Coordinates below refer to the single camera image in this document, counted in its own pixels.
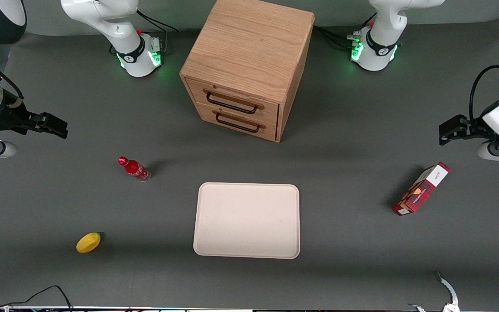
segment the green indicator light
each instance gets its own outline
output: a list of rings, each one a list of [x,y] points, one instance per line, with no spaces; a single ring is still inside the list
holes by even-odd
[[[352,59],[354,61],[357,61],[359,57],[361,56],[361,52],[363,51],[363,44],[359,43],[357,47],[354,48],[354,52],[352,52]]]
[[[117,54],[117,59],[119,59],[120,66],[124,68],[123,60],[120,58],[120,56]]]
[[[394,47],[394,52],[392,52],[392,56],[390,57],[390,60],[392,61],[394,59],[394,56],[396,56],[396,50],[398,49],[398,44]]]
[[[155,67],[161,65],[161,54],[159,52],[147,51],[147,55],[149,55]]]

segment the red box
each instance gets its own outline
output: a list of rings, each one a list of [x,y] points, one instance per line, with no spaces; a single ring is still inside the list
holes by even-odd
[[[448,172],[450,168],[441,162],[425,170],[392,210],[398,215],[416,212]]]

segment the wooden cabinet top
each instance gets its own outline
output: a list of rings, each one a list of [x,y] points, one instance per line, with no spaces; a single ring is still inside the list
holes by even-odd
[[[180,73],[282,103],[314,20],[259,0],[217,0]]]

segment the wooden drawer cabinet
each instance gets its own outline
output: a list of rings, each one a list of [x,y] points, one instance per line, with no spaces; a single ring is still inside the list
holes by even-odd
[[[314,15],[259,0],[217,0],[180,77],[200,117],[280,142]]]

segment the bottle cap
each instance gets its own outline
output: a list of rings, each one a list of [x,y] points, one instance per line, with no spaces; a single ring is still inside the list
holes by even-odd
[[[121,166],[126,166],[128,164],[128,158],[126,158],[125,156],[119,157],[119,164]]]

